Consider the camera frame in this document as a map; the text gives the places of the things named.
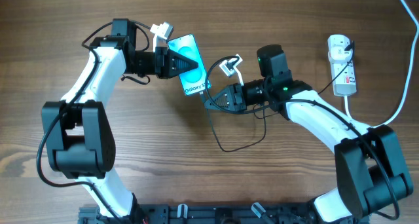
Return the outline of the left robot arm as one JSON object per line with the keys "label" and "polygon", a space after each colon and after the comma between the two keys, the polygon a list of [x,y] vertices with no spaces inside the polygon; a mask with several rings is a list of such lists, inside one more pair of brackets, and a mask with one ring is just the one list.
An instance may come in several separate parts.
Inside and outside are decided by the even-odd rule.
{"label": "left robot arm", "polygon": [[81,43],[89,59],[71,90],[44,104],[36,168],[51,187],[85,187],[98,204],[96,221],[145,223],[135,194],[114,168],[116,144],[105,107],[120,78],[171,79],[198,63],[168,48],[173,26],[167,22],[147,26],[115,18],[108,26],[109,35],[93,32]]}

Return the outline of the teal screen smartphone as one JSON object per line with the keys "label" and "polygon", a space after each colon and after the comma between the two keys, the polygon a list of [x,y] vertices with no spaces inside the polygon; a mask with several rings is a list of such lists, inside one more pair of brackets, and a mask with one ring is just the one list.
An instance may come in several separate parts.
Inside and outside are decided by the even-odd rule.
{"label": "teal screen smartphone", "polygon": [[179,79],[186,96],[199,93],[205,89],[206,69],[193,34],[184,35],[168,41],[170,50],[177,54],[175,66],[182,73]]}

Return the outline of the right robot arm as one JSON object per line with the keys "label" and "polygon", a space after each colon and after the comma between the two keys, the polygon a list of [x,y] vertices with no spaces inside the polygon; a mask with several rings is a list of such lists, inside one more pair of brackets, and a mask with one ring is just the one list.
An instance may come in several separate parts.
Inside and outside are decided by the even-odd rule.
{"label": "right robot arm", "polygon": [[413,182],[396,133],[355,121],[328,104],[312,87],[294,80],[281,45],[257,51],[262,78],[225,87],[209,95],[207,110],[245,115],[266,108],[299,124],[334,154],[337,187],[316,197],[306,223],[360,221],[371,214],[396,220],[399,200],[413,192]]}

